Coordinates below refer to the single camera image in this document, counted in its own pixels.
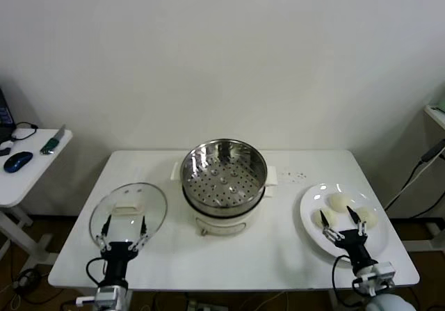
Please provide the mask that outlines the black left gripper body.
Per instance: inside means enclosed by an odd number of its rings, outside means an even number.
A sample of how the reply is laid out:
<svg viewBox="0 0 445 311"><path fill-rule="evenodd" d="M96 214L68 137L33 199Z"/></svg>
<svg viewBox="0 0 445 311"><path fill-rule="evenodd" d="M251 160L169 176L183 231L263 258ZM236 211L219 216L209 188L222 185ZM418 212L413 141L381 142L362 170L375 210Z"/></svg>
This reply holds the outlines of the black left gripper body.
<svg viewBox="0 0 445 311"><path fill-rule="evenodd" d="M138 250L131 248L131 242L111 242L103 251L103 259L106 261L104 281L125 280L128 263L137 255Z"/></svg>

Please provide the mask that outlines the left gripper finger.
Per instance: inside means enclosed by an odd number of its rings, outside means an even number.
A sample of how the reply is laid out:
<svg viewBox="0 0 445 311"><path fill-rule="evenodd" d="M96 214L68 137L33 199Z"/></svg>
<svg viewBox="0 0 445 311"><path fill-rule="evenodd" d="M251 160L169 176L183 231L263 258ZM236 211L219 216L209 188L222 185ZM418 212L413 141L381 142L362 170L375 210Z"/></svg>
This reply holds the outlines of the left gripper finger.
<svg viewBox="0 0 445 311"><path fill-rule="evenodd" d="M132 252L139 252L149 240L149 234L147 232L147 224L145 222L145 216L143 216L141 227L140 227L140 236L139 238L133 242L129 250Z"/></svg>
<svg viewBox="0 0 445 311"><path fill-rule="evenodd" d="M99 246L101 252L105 252L106 250L110 250L110 246L107 242L107 234L110 225L110 216L106 219L106 222L103 224L100 233L96 236L96 241Z"/></svg>

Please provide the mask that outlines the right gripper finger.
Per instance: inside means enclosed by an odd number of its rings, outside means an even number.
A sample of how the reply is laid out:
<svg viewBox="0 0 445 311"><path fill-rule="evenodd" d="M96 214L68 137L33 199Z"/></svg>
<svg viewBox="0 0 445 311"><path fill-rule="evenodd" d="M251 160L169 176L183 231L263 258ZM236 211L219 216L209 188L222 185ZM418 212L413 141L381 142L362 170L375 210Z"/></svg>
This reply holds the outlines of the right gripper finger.
<svg viewBox="0 0 445 311"><path fill-rule="evenodd" d="M357 226L358 235L359 236L366 236L366 222L362 221L359 217L358 213L354 211L351 207L347 206L346 209L348 210L348 213L350 214L350 217L354 221L354 223Z"/></svg>
<svg viewBox="0 0 445 311"><path fill-rule="evenodd" d="M335 243L336 241L341 241L343 239L343 235L341 233L333 230L330 227L330 224L328 223L328 220L323 211L321 211L321 222L323 225L323 235L328 240L330 240L332 243Z"/></svg>

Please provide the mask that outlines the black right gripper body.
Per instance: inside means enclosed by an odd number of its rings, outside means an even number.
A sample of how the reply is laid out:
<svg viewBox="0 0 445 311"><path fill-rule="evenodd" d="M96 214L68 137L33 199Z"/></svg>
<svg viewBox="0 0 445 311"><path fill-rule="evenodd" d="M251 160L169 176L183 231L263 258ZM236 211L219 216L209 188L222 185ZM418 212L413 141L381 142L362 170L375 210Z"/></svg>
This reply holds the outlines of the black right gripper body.
<svg viewBox="0 0 445 311"><path fill-rule="evenodd" d="M340 231L343 238L336 241L336 247L347 252L353 271L360 271L378 262L374 260L365 247L367 236L359 235L357 230Z"/></svg>

